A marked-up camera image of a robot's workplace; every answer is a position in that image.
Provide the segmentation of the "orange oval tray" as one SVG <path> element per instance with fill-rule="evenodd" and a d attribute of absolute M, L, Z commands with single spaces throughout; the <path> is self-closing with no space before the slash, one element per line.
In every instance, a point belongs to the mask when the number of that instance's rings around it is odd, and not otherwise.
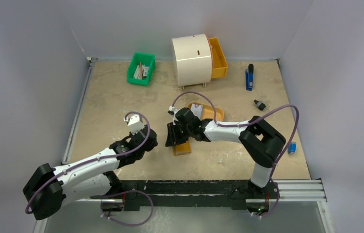
<path fill-rule="evenodd" d="M 197 102 L 197 101 L 193 101 L 193 102 L 188 103 L 187 108 L 190 109 L 192 104 L 201 104 L 201 105 L 203 105 L 203 113 L 202 113 L 202 117 L 201 117 L 200 120 L 207 119 L 207 118 L 213 119 L 214 118 L 214 113 L 216 113 L 215 119 L 217 121 L 223 121 L 224 120 L 225 113 L 224 113 L 224 111 L 222 109 L 216 107 L 215 108 L 216 112 L 215 112 L 211 105 L 200 103 L 200 102 Z"/>

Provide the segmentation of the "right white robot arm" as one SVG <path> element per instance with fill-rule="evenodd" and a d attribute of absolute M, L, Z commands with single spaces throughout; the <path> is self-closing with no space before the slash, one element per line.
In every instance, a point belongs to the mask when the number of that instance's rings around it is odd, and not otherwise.
<path fill-rule="evenodd" d="M 281 153 L 285 138 L 259 116 L 249 121 L 220 122 L 211 118 L 199 119 L 191 109 L 170 107 L 172 122 L 167 124 L 166 147 L 184 144 L 189 138 L 196 141 L 228 141 L 240 143 L 255 162 L 248 185 L 252 196 L 259 198 L 268 190 L 274 163 Z"/>

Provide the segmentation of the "orange card holder wallet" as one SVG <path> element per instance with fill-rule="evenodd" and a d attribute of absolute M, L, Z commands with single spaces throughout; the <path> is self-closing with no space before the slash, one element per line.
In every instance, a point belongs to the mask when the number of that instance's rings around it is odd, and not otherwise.
<path fill-rule="evenodd" d="M 174 156 L 186 155 L 186 154 L 191 153 L 191 147 L 190 147 L 189 140 L 186 141 L 185 143 L 175 145 L 172 148 L 173 148 L 173 155 Z"/>

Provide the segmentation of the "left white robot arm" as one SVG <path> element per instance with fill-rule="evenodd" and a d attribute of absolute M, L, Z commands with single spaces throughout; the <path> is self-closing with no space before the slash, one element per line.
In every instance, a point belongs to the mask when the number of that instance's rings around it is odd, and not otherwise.
<path fill-rule="evenodd" d="M 157 145 L 156 132 L 142 125 L 85 159 L 56 167 L 38 166 L 22 189 L 25 213 L 43 220 L 77 200 L 119 197 L 124 201 L 131 193 L 140 193 L 135 187 L 123 187 L 114 171 L 142 159 Z"/>

